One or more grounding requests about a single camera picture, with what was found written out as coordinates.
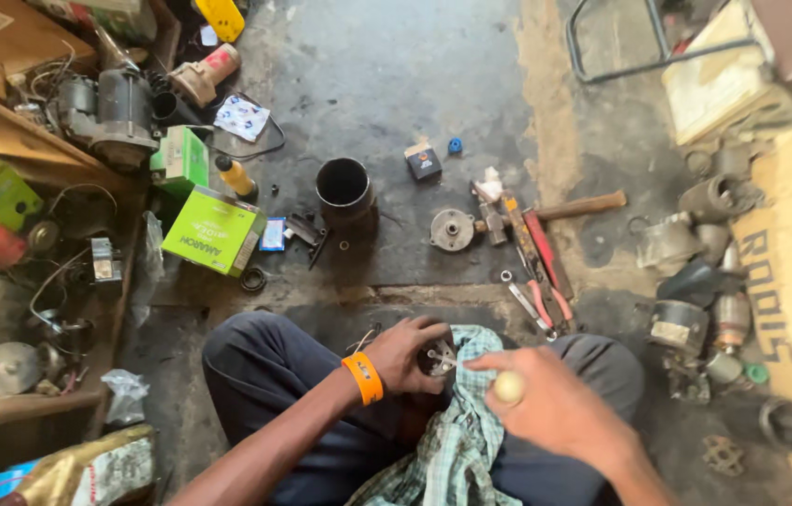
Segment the yellow object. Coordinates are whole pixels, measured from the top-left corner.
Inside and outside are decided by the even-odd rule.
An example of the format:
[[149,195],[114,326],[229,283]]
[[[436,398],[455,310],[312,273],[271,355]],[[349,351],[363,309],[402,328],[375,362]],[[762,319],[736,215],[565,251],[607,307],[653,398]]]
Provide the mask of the yellow object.
[[353,353],[343,359],[343,365],[355,376],[365,406],[383,398],[383,383],[380,382],[377,369],[370,363],[367,355],[361,351]]
[[493,391],[502,402],[520,402],[524,398],[524,377],[514,371],[502,371],[493,382]]
[[233,42],[243,31],[243,15],[233,0],[196,0],[196,5],[219,39]]
[[215,167],[218,167],[218,172],[224,182],[233,188],[237,195],[245,197],[255,190],[255,181],[249,177],[238,161],[231,160],[226,156],[218,156],[215,158]]

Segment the amaron box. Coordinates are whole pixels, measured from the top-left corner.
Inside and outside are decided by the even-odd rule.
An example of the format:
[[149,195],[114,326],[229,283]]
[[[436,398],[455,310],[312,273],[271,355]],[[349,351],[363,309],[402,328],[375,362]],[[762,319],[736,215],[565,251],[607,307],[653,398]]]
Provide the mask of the amaron box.
[[162,242],[162,249],[222,274],[239,276],[267,216],[254,205],[197,186]]

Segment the green plaid cloth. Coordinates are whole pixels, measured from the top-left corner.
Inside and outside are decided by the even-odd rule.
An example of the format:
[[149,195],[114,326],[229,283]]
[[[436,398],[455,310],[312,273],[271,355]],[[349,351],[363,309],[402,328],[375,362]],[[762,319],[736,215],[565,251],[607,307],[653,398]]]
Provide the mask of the green plaid cloth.
[[[495,332],[480,325],[453,325],[458,362],[502,350]],[[499,504],[521,501],[493,488],[489,468],[502,445],[504,429],[483,403],[494,371],[458,367],[449,408],[436,413],[414,454],[370,478],[346,503],[352,505]]]

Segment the spanner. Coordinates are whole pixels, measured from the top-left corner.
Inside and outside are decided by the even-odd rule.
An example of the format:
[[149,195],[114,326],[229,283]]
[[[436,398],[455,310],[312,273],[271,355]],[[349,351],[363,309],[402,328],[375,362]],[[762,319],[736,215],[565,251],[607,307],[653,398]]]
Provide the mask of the spanner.
[[536,312],[536,308],[533,305],[531,305],[530,301],[527,300],[527,297],[525,297],[524,294],[521,293],[521,290],[518,289],[517,284],[514,284],[512,282],[514,276],[511,274],[511,271],[508,270],[502,271],[500,278],[504,283],[508,284],[508,289],[511,290],[511,293],[514,295],[514,298],[517,299],[517,302],[521,303],[521,305],[524,306],[524,309],[527,310],[527,314],[529,314],[531,318],[536,320],[536,324],[539,325],[539,327],[542,328],[542,330],[546,333],[546,340],[549,342],[554,341],[558,337],[558,334],[555,332],[554,329],[549,327],[546,324],[546,320],[544,320]]

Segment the white plastic bag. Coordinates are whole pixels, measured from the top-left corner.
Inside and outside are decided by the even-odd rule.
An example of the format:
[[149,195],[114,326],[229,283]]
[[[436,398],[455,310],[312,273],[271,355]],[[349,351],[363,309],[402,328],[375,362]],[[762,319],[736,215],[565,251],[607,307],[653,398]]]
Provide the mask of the white plastic bag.
[[109,412],[105,415],[106,423],[130,425],[146,420],[143,414],[143,397],[149,393],[149,385],[143,383],[143,376],[124,369],[112,369],[103,374],[101,379],[114,394]]

